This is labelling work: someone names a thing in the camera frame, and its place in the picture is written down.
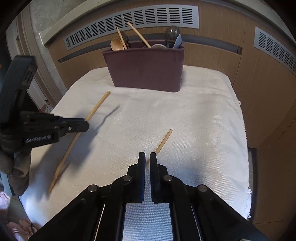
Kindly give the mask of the brown gloved left hand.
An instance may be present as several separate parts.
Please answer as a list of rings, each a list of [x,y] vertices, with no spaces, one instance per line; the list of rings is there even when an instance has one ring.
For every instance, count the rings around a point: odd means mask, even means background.
[[[22,196],[29,186],[31,149],[16,155],[1,150],[1,188],[7,196]]]

